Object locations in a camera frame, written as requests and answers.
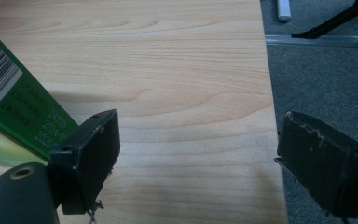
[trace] clamp jaw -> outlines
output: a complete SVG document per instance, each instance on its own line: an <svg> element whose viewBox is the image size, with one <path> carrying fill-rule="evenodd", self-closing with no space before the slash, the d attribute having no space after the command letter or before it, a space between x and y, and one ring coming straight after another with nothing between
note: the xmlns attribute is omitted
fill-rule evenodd
<svg viewBox="0 0 358 224"><path fill-rule="evenodd" d="M66 215L94 213L104 180L120 153L117 111L91 116L50 152L50 164L30 162L0 176L0 224L59 223Z"/></svg>
<svg viewBox="0 0 358 224"><path fill-rule="evenodd" d="M334 217L358 216L358 142L311 116L288 111L275 159Z"/></svg>

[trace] wood grain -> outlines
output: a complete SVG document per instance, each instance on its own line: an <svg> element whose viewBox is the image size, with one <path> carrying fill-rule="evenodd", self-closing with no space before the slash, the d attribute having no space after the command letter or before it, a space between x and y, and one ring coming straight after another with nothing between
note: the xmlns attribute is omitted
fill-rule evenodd
<svg viewBox="0 0 358 224"><path fill-rule="evenodd" d="M118 109L98 223L286 222L258 0L2 0L0 38L76 122Z"/></svg>

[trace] round hole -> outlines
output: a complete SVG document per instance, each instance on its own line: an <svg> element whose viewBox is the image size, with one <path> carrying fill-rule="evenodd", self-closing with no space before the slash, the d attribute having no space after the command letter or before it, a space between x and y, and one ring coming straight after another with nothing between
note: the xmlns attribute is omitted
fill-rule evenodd
<svg viewBox="0 0 358 224"><path fill-rule="evenodd" d="M13 179L13 180L23 179L33 173L34 173L33 166L21 167L20 169L18 169L10 174L10 179Z"/></svg>

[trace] green box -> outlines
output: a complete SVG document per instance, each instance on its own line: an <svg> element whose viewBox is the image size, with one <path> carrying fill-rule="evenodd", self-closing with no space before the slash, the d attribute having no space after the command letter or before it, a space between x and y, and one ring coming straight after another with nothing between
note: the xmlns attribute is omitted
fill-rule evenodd
<svg viewBox="0 0 358 224"><path fill-rule="evenodd" d="M77 127L0 41L0 165L48 161L49 152Z"/></svg>

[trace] metal floor strip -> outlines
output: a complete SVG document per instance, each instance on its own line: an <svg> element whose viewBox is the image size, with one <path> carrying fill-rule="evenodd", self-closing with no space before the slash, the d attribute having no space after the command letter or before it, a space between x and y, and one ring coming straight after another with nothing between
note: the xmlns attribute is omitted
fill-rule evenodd
<svg viewBox="0 0 358 224"><path fill-rule="evenodd" d="M317 39L303 39L291 35L266 35L266 44L358 48L358 36L323 35Z"/></svg>

